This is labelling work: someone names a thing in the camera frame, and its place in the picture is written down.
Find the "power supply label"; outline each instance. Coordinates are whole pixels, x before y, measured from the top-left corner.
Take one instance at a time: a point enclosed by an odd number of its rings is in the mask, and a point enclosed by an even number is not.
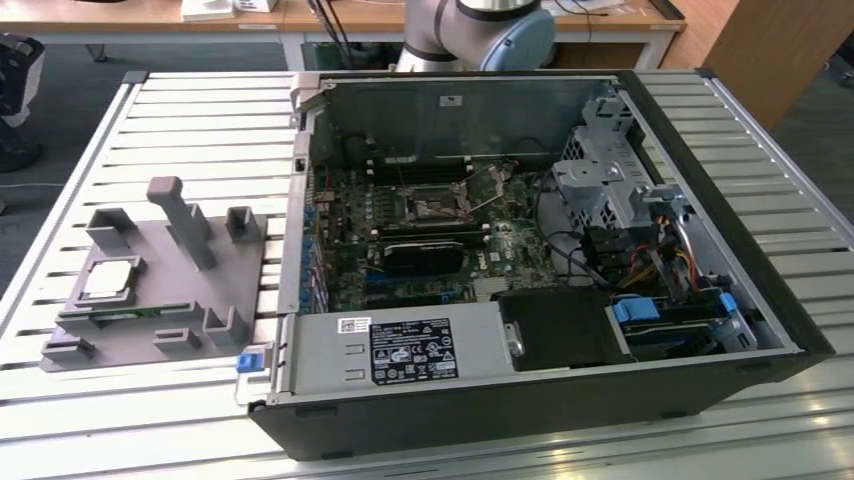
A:
[[[371,325],[371,378],[377,385],[458,377],[447,318]]]

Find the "blue tab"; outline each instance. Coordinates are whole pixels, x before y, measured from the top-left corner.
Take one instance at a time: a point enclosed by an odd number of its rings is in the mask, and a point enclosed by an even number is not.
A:
[[[732,293],[721,294],[721,303],[724,304],[724,308],[726,308],[726,313],[733,315],[738,310],[738,302],[736,301],[736,297],[733,297]]]
[[[662,317],[656,301],[649,297],[625,298],[614,305],[614,314],[621,323],[657,320]]]
[[[631,318],[629,316],[629,311],[626,310],[626,307],[623,307],[619,303],[614,305],[614,316],[617,317],[617,321],[619,323],[627,322],[629,319]]]
[[[238,373],[253,373],[265,371],[265,354],[242,353],[238,357]]]

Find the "gray floor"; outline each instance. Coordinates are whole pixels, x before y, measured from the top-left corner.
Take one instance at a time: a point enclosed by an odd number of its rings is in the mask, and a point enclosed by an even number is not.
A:
[[[63,183],[128,70],[250,71],[282,68],[275,45],[111,46],[111,60],[92,63],[82,46],[51,46],[27,134],[44,156],[31,168],[0,174],[0,185]],[[808,174],[854,217],[854,89],[820,75],[774,136]],[[39,232],[59,188],[0,189],[0,294]]]

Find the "black case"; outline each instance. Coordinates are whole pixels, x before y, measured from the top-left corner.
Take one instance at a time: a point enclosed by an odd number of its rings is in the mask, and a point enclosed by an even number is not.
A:
[[[696,415],[745,388],[785,380],[836,353],[633,71],[457,75],[618,77],[619,88],[630,94],[712,222],[804,352],[510,386],[378,395],[299,405],[253,403],[250,417],[297,460],[350,457]],[[326,77],[378,76],[383,74]],[[409,76],[427,78],[450,74]]]

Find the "metal slatted table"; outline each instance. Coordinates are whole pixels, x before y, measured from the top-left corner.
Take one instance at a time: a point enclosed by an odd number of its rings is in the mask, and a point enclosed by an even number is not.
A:
[[[645,72],[642,80],[836,358],[697,417],[306,464],[245,417],[234,358],[43,373],[42,345],[91,243],[82,227],[106,206],[160,218],[144,196],[154,175],[182,176],[186,197],[208,215],[237,204],[270,215],[255,340],[275,332],[290,74],[152,74],[119,89],[0,303],[0,477],[742,479],[825,478],[853,469],[852,227],[717,80],[692,71]]]

